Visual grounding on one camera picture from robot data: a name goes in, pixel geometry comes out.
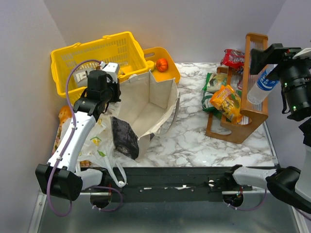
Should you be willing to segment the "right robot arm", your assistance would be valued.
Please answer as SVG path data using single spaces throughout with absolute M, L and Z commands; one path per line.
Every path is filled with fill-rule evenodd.
M 250 74 L 257 75 L 266 65 L 274 68 L 267 75 L 280 81 L 283 114 L 301 122 L 306 156 L 302 169 L 293 166 L 258 169 L 235 165 L 227 180 L 235 185 L 250 185 L 269 190 L 278 200 L 303 212 L 311 212 L 311 49 L 284 47 L 274 43 L 265 50 L 251 49 Z

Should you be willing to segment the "beige canvas tote bag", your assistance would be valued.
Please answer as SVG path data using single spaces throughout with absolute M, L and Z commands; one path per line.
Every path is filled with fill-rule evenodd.
M 133 75 L 120 84 L 121 106 L 111 117 L 115 149 L 136 160 L 154 137 L 164 136 L 162 125 L 177 116 L 179 91 L 175 79 L 157 81 L 151 71 Z

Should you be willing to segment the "red snack bag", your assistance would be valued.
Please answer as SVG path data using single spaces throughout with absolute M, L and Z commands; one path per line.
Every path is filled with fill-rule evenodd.
M 225 49 L 221 65 L 239 70 L 244 66 L 245 53 L 236 49 Z

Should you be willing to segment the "white plastic grocery bag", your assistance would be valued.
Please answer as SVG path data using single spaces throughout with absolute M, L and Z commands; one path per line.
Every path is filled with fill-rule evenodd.
M 106 113 L 101 114 L 97 121 L 92 120 L 87 113 L 76 113 L 76 132 L 67 146 L 64 154 L 60 153 L 73 129 L 73 120 L 69 118 L 62 126 L 60 144 L 56 152 L 48 160 L 54 166 L 57 159 L 61 159 L 58 168 L 66 166 L 71 172 L 82 178 L 82 189 L 96 186 L 103 177 L 102 173 L 93 166 L 105 168 L 117 187 L 124 187 L 127 177 L 120 162 L 114 158 L 114 143 L 112 137 L 111 117 L 119 115 L 120 104 L 112 104 Z M 78 161 L 89 160 L 90 167 L 76 170 Z

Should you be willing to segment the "orange snack bag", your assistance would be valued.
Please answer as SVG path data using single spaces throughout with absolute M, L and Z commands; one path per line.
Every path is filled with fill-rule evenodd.
M 241 98 L 230 85 L 222 85 L 209 102 L 231 123 L 239 123 L 242 120 Z

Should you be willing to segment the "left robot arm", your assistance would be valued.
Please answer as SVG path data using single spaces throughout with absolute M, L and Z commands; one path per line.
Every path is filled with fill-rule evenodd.
M 97 169 L 77 172 L 78 155 L 99 116 L 109 103 L 119 102 L 121 95 L 118 71 L 93 70 L 87 77 L 87 88 L 74 103 L 71 123 L 58 149 L 47 164 L 35 170 L 41 190 L 48 196 L 76 200 L 81 191 L 99 185 L 103 173 Z

